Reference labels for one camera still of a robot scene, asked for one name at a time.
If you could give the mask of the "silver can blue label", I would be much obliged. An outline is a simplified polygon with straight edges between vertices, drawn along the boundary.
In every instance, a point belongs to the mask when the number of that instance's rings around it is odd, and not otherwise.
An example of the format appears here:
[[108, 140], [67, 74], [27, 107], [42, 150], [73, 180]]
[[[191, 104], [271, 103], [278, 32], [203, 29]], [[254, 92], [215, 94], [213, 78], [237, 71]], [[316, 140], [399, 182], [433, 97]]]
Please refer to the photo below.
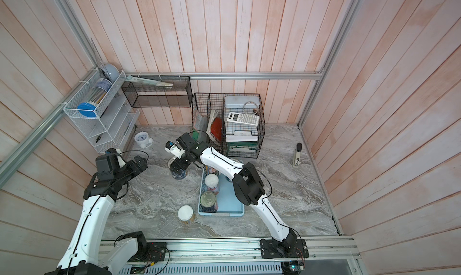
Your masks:
[[170, 170], [170, 173], [172, 177], [176, 180], [182, 180], [186, 178], [187, 176], [187, 171], [185, 169], [181, 169], [176, 163], [176, 157], [172, 157], [168, 161], [168, 168]]

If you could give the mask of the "white lid red can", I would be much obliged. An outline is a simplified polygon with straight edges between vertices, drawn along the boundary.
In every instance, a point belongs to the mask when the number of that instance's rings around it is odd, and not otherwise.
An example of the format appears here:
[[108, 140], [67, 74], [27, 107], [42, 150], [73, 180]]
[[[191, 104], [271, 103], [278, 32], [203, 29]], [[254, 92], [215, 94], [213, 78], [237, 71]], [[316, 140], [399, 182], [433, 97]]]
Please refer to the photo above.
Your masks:
[[219, 193], [219, 177], [216, 174], [208, 174], [205, 177], [205, 187], [207, 192], [212, 192], [215, 195]]

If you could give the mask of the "silver can dark label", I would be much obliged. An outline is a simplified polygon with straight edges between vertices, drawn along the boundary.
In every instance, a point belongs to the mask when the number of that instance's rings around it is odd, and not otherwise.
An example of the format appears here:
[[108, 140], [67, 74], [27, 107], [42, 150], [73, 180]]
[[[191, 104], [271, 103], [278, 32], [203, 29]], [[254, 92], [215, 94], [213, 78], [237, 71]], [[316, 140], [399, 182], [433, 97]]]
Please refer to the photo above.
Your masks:
[[216, 213], [218, 209], [216, 195], [206, 191], [200, 196], [200, 210], [204, 213]]

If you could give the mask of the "light blue plastic basket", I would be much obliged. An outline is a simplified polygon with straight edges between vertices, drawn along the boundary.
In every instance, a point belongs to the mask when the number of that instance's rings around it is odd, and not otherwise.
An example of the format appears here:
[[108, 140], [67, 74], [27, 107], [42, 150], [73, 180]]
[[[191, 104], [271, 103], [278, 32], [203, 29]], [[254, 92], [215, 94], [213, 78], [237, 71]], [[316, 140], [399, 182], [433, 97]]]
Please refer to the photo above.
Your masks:
[[244, 204], [235, 196], [232, 181], [219, 173], [219, 193], [216, 195], [218, 209], [216, 213], [204, 213], [200, 210], [200, 196], [206, 192], [205, 177], [208, 175], [206, 167], [202, 172], [202, 180], [199, 192], [198, 214], [201, 216], [229, 216], [242, 217], [244, 215]]

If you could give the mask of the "white lid colourful can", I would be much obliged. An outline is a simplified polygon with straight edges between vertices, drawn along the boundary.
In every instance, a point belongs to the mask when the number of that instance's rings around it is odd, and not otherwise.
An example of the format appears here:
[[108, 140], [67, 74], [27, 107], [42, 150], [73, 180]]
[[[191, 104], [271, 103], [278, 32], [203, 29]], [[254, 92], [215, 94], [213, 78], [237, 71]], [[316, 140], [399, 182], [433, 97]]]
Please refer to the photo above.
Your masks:
[[206, 166], [206, 170], [208, 172], [208, 174], [214, 174], [214, 175], [217, 175], [219, 176], [219, 171], [215, 168], [212, 168], [210, 166]]

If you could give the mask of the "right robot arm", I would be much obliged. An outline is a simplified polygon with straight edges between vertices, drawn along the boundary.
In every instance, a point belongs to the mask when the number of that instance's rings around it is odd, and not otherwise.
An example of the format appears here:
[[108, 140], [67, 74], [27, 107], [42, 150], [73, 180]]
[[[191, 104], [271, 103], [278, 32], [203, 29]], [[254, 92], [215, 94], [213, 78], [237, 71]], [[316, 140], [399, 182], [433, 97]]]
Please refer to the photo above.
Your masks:
[[200, 162], [218, 170], [229, 178], [237, 199], [252, 207], [270, 231], [272, 242], [279, 253], [291, 252], [297, 243], [297, 233], [284, 223], [265, 194], [264, 183], [256, 167], [251, 163], [239, 163], [219, 153], [207, 142], [194, 140], [189, 133], [182, 134], [175, 142], [165, 144], [165, 150], [175, 156], [170, 170], [178, 173], [190, 164]]

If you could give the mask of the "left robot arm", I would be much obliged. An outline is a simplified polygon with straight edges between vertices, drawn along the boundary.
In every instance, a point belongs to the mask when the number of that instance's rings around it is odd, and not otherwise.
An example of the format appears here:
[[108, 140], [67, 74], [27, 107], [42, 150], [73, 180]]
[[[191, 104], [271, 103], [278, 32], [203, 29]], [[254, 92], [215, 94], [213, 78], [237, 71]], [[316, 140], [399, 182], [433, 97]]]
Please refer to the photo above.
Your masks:
[[108, 149], [96, 158], [97, 171], [84, 191], [82, 213], [71, 242], [54, 275], [116, 275], [129, 260], [150, 259], [140, 231], [122, 235], [102, 260], [99, 250], [107, 219], [122, 187], [147, 170], [148, 156], [126, 161], [122, 152]]

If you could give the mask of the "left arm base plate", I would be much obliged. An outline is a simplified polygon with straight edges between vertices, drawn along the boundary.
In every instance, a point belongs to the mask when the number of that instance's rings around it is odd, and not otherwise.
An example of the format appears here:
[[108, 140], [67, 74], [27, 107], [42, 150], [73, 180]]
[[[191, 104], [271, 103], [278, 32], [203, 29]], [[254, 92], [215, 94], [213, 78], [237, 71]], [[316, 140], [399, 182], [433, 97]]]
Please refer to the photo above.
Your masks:
[[138, 247], [138, 251], [128, 260], [128, 262], [163, 262], [167, 253], [166, 242], [145, 243]]

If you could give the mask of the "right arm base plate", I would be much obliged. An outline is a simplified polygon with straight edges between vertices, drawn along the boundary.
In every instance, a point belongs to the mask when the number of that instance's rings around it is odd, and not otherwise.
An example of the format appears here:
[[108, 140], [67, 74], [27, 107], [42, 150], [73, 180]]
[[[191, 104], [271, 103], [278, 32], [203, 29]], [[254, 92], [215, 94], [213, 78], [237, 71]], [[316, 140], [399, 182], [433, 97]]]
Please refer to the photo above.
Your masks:
[[301, 258], [309, 257], [306, 241], [296, 239], [292, 244], [281, 243], [273, 239], [261, 239], [259, 241], [261, 257], [263, 259], [283, 259], [283, 258]]

